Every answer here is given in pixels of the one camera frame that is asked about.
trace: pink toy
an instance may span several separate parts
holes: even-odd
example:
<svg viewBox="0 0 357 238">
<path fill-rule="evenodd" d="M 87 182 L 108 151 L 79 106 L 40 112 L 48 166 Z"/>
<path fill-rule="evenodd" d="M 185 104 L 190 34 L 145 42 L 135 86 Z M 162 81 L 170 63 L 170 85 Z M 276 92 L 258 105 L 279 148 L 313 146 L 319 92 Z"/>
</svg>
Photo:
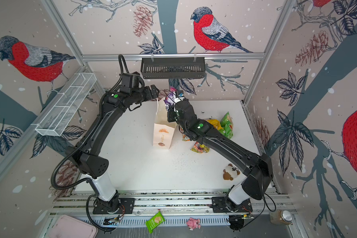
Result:
<svg viewBox="0 0 357 238">
<path fill-rule="evenodd" d="M 200 229 L 200 219 L 189 218 L 189 220 L 186 222 L 186 225 L 189 227 L 189 230 L 193 230 L 196 228 Z"/>
</svg>

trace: jar lid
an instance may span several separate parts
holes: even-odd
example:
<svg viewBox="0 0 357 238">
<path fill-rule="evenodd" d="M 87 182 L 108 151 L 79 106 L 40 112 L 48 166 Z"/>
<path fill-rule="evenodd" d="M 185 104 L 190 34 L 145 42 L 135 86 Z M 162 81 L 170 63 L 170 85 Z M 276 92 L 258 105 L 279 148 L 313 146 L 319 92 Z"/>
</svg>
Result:
<svg viewBox="0 0 357 238">
<path fill-rule="evenodd" d="M 282 211 L 281 216 L 284 221 L 292 222 L 292 214 L 289 211 L 287 210 Z"/>
</svg>

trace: gray surface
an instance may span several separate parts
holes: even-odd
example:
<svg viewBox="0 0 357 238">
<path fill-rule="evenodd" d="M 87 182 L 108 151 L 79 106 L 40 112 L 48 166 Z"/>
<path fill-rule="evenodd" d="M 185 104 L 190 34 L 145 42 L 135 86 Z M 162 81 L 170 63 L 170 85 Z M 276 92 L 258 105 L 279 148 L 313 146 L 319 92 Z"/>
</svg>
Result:
<svg viewBox="0 0 357 238">
<path fill-rule="evenodd" d="M 241 232 L 233 232 L 229 226 L 202 226 L 193 231 L 186 226 L 157 227 L 152 234 L 145 228 L 119 228 L 112 234 L 99 231 L 95 238 L 235 238 L 235 237 L 269 237 L 292 238 L 288 226 L 277 226 L 270 223 L 269 215 L 261 215 Z"/>
</svg>

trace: bird head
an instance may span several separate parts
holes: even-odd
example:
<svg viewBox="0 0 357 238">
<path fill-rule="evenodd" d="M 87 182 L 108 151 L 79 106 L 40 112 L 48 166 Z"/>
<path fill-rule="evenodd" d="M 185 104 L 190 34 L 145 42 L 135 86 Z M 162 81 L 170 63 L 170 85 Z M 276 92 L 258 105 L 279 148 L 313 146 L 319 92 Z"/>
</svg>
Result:
<svg viewBox="0 0 357 238">
<path fill-rule="evenodd" d="M 193 12 L 190 19 L 194 20 L 196 23 L 198 23 L 201 20 L 201 18 L 207 14 L 210 14 L 210 15 L 213 14 L 213 12 L 210 10 L 209 7 L 199 7 Z"/>
<path fill-rule="evenodd" d="M 0 59 L 14 60 L 12 54 L 12 46 L 19 42 L 19 40 L 13 36 L 3 36 L 0 38 Z"/>
</svg>

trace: white tabletop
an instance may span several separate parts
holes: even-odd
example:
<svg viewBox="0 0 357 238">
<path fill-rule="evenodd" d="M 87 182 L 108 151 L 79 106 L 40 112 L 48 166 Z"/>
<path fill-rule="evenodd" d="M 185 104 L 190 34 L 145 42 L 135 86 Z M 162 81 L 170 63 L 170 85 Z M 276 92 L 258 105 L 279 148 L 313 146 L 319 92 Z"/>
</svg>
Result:
<svg viewBox="0 0 357 238">
<path fill-rule="evenodd" d="M 240 101 L 190 101 L 198 118 L 221 120 L 226 112 L 233 119 L 232 140 L 257 153 L 250 127 Z M 242 181 L 224 180 L 223 170 L 230 162 L 216 151 L 198 154 L 190 149 L 194 141 L 182 141 L 176 128 L 169 150 L 152 146 L 156 102 L 143 102 L 132 112 L 125 112 L 107 136 L 99 156 L 109 160 L 108 173 L 117 190 L 153 192 L 153 190 L 224 190 Z M 92 191 L 88 183 L 76 192 Z"/>
</svg>

